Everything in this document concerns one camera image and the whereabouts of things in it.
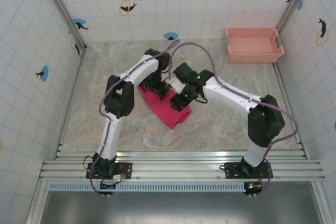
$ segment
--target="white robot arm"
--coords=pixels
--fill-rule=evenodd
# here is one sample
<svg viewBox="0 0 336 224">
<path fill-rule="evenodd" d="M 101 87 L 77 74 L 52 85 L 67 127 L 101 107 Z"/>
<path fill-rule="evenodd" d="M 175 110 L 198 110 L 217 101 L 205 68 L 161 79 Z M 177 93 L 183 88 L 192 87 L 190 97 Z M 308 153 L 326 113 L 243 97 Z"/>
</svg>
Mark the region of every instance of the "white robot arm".
<svg viewBox="0 0 336 224">
<path fill-rule="evenodd" d="M 219 84 L 212 72 L 203 70 L 197 73 L 186 63 L 177 67 L 174 70 L 176 77 L 166 83 L 162 81 L 161 73 L 162 70 L 166 69 L 169 65 L 170 55 L 166 53 L 158 59 L 153 58 L 153 56 L 158 53 L 156 50 L 149 49 L 138 62 L 144 62 L 144 64 L 137 68 L 136 71 L 132 74 L 128 74 L 128 71 L 119 77 L 111 76 L 108 80 L 107 90 L 120 78 L 127 76 L 126 79 L 112 90 L 104 102 L 106 114 L 112 118 L 112 122 L 108 131 L 110 121 L 106 119 L 101 144 L 95 157 L 101 159 L 101 162 L 97 162 L 96 165 L 108 165 L 109 171 L 106 172 L 107 169 L 104 167 L 96 169 L 96 172 L 100 171 L 103 173 L 100 174 L 99 177 L 107 178 L 113 173 L 112 164 L 116 161 L 119 134 L 124 117 L 129 115 L 134 107 L 134 86 L 138 85 L 149 88 L 149 90 L 163 97 L 169 90 L 169 87 L 173 88 L 177 94 L 170 100 L 170 103 L 172 108 L 178 111 L 188 106 L 188 104 L 197 99 L 199 95 L 205 100 L 206 98 L 210 98 L 223 102 L 238 111 L 238 113 L 247 118 L 248 135 L 251 139 L 250 146 L 241 159 L 240 170 L 244 174 L 249 175 L 257 169 L 260 169 L 268 145 L 272 139 L 280 133 L 285 122 L 280 112 L 263 107 L 253 102 L 252 99 L 278 106 L 275 98 L 270 95 L 261 98 L 257 95 L 249 94 L 230 86 L 223 80 L 220 80 L 221 84 Z M 250 97 L 250 100 L 228 91 L 223 88 L 223 84 L 240 94 Z M 106 144 L 104 144 L 106 135 L 108 135 L 108 137 Z"/>
</svg>

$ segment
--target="white tile wall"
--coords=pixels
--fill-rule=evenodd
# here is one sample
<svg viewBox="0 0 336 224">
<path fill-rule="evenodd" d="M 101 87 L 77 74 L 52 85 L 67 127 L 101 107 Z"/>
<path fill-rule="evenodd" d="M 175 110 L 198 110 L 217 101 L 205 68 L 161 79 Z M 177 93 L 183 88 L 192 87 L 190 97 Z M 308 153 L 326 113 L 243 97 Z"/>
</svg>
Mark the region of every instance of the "white tile wall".
<svg viewBox="0 0 336 224">
<path fill-rule="evenodd" d="M 70 41 L 51 0 L 0 0 L 0 223 L 23 223 L 53 155 L 79 62 Z"/>
<path fill-rule="evenodd" d="M 80 29 L 86 42 L 164 39 L 167 32 L 221 38 L 228 26 L 276 26 L 288 6 L 287 0 L 130 0 L 137 6 L 122 17 L 122 1 L 63 0 L 72 18 L 87 21 L 89 31 Z"/>
<path fill-rule="evenodd" d="M 320 18 L 327 23 L 330 35 L 325 45 L 318 47 Z M 303 0 L 303 8 L 295 11 L 283 33 L 285 55 L 279 60 L 304 146 L 310 158 L 321 160 L 327 175 L 324 188 L 333 212 L 336 212 L 335 21 L 336 0 Z"/>
</svg>

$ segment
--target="pink basket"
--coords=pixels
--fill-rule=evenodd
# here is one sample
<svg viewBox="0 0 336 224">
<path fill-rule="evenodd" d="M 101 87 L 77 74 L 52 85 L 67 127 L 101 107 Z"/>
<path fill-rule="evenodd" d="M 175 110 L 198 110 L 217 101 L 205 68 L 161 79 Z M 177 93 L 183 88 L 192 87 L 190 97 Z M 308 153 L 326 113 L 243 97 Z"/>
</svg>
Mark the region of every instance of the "pink basket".
<svg viewBox="0 0 336 224">
<path fill-rule="evenodd" d="M 227 28 L 227 52 L 231 63 L 274 63 L 284 54 L 277 46 L 278 31 L 273 27 Z"/>
</svg>

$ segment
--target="blue circle decal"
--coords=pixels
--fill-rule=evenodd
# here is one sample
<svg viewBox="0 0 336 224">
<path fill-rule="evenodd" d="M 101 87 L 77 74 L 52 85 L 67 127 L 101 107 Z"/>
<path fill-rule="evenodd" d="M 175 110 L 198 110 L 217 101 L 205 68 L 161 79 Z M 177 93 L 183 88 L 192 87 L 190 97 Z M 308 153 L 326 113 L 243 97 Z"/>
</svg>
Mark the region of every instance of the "blue circle decal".
<svg viewBox="0 0 336 224">
<path fill-rule="evenodd" d="M 82 25 L 84 25 L 86 23 L 86 20 L 82 19 L 82 18 L 74 18 L 73 22 L 74 23 L 81 23 Z"/>
<path fill-rule="evenodd" d="M 40 75 L 40 79 L 41 81 L 46 81 L 49 75 L 49 68 L 48 66 L 44 66 L 42 67 L 41 72 L 43 72 L 43 74 Z"/>
<path fill-rule="evenodd" d="M 175 40 L 179 37 L 179 35 L 177 33 L 166 33 L 163 37 L 167 40 Z"/>
</svg>

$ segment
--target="purple cable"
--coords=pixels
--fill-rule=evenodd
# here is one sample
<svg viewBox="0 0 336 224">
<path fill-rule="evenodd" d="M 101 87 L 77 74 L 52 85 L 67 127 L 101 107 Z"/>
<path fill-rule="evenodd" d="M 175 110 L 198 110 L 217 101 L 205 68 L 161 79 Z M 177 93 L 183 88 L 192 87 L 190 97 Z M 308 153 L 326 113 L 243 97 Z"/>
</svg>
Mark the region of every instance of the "purple cable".
<svg viewBox="0 0 336 224">
<path fill-rule="evenodd" d="M 280 142 L 280 141 L 283 141 L 283 140 L 286 140 L 286 139 L 289 139 L 289 138 L 295 136 L 295 135 L 298 133 L 298 131 L 299 131 L 299 124 L 298 124 L 298 122 L 296 121 L 296 119 L 294 118 L 294 116 L 292 116 L 291 114 L 289 114 L 286 110 L 283 110 L 283 109 L 281 109 L 281 108 L 279 108 L 279 107 L 276 107 L 276 106 L 271 105 L 271 104 L 268 104 L 268 103 L 264 103 L 264 102 L 261 102 L 261 101 L 255 100 L 255 99 L 251 99 L 251 98 L 248 97 L 247 95 L 241 94 L 241 93 L 237 92 L 236 90 L 233 90 L 232 88 L 230 88 L 230 87 L 226 86 L 225 84 L 223 84 L 223 83 L 220 81 L 220 79 L 218 78 L 218 75 L 217 75 L 217 73 L 216 73 L 215 62 L 214 62 L 212 56 L 210 55 L 210 53 L 208 52 L 208 50 L 206 50 L 203 46 L 201 46 L 201 45 L 199 45 L 199 44 L 197 44 L 197 43 L 194 43 L 194 42 L 185 42 L 185 43 L 182 43 L 182 44 L 180 44 L 179 46 L 177 46 L 177 47 L 174 49 L 174 51 L 173 51 L 173 53 L 172 53 L 172 56 L 170 57 L 170 60 L 169 60 L 169 66 L 171 66 L 171 63 L 172 63 L 172 60 L 173 60 L 173 56 L 174 56 L 174 54 L 176 53 L 176 51 L 179 50 L 181 47 L 186 46 L 186 45 L 196 46 L 196 47 L 198 47 L 198 48 L 201 48 L 201 49 L 206 53 L 206 55 L 209 57 L 209 60 L 210 60 L 210 62 L 211 62 L 212 70 L 213 70 L 213 72 L 214 72 L 214 77 L 215 77 L 216 81 L 218 82 L 218 84 L 219 84 L 222 88 L 224 88 L 224 89 L 230 91 L 231 93 L 233 93 L 233 94 L 235 94 L 235 95 L 238 95 L 238 96 L 240 96 L 240 97 L 242 97 L 242 98 L 244 98 L 244 99 L 246 99 L 246 100 L 249 100 L 249 101 L 251 101 L 251 102 L 255 102 L 255 103 L 260 104 L 260 105 L 262 105 L 262 106 L 269 107 L 269 108 L 271 108 L 271 109 L 274 109 L 274 110 L 277 110 L 277 111 L 281 112 L 282 114 L 285 114 L 286 116 L 288 116 L 288 117 L 293 121 L 293 123 L 294 123 L 294 125 L 295 125 L 295 130 L 294 130 L 291 134 L 289 134 L 289 135 L 287 135 L 287 136 L 284 136 L 284 137 L 281 137 L 281 138 L 279 138 L 279 139 L 277 139 L 277 140 L 272 141 L 272 142 L 269 144 L 269 146 L 267 147 L 266 151 L 265 151 L 265 154 L 264 154 L 264 160 L 265 160 L 265 162 L 266 162 L 267 165 L 268 165 L 269 173 L 268 173 L 268 180 L 267 180 L 267 182 L 266 182 L 266 185 L 264 186 L 263 190 L 262 190 L 260 193 L 258 193 L 258 195 L 261 195 L 261 194 L 266 190 L 266 188 L 268 187 L 268 185 L 269 185 L 269 183 L 270 183 L 270 180 L 271 180 L 272 168 L 271 168 L 271 165 L 270 165 L 270 163 L 268 162 L 268 160 L 266 160 L 267 154 L 269 153 L 269 151 L 271 150 L 271 148 L 272 148 L 272 146 L 273 146 L 274 144 L 276 144 L 276 143 L 278 143 L 278 142 Z M 171 77 L 171 68 L 169 68 L 169 80 L 170 80 L 170 77 Z"/>
<path fill-rule="evenodd" d="M 175 40 L 173 43 L 171 43 L 167 49 L 149 59 L 147 59 L 146 61 L 149 61 L 149 60 L 152 60 L 152 59 L 156 59 L 158 57 L 161 57 L 163 56 L 166 52 L 168 52 L 169 50 L 171 50 L 172 48 L 174 48 L 178 43 L 180 43 L 180 40 L 177 39 Z M 91 187 L 93 189 L 93 191 L 98 194 L 98 195 L 101 195 L 103 197 L 103 194 L 99 193 L 96 188 L 94 187 L 94 184 L 92 182 L 92 173 L 93 173 L 93 169 L 96 165 L 96 163 L 98 162 L 98 159 L 101 157 L 101 154 L 103 153 L 104 151 L 104 148 L 105 148 L 105 145 L 106 145 L 106 142 L 107 142 L 107 138 L 109 136 L 109 130 L 110 130 L 110 126 L 111 126 L 111 122 L 112 122 L 112 118 L 109 117 L 108 115 L 106 115 L 105 113 L 102 112 L 101 110 L 101 107 L 104 103 L 104 100 L 106 99 L 106 97 L 109 95 L 109 93 L 113 90 L 113 88 L 115 86 L 117 86 L 120 82 L 122 82 L 123 80 L 125 80 L 129 75 L 131 75 L 134 71 L 136 71 L 141 65 L 144 64 L 144 61 L 142 61 L 141 63 L 139 63 L 138 65 L 136 65 L 131 71 L 128 72 L 128 74 L 126 76 L 124 76 L 123 78 L 121 78 L 120 80 L 118 80 L 117 82 L 115 82 L 109 89 L 108 91 L 106 91 L 105 95 L 103 96 L 103 98 L 101 99 L 100 103 L 99 103 L 99 114 L 101 114 L 102 116 L 104 116 L 105 118 L 107 118 L 109 120 L 109 124 L 107 126 L 107 131 L 106 131 L 106 135 L 105 135 L 105 139 L 104 139 L 104 142 L 103 142 L 103 146 L 98 154 L 98 157 L 96 158 L 96 160 L 94 161 L 94 163 L 92 164 L 91 168 L 90 168 L 90 173 L 89 173 L 89 178 L 90 178 L 90 184 L 91 184 Z"/>
</svg>

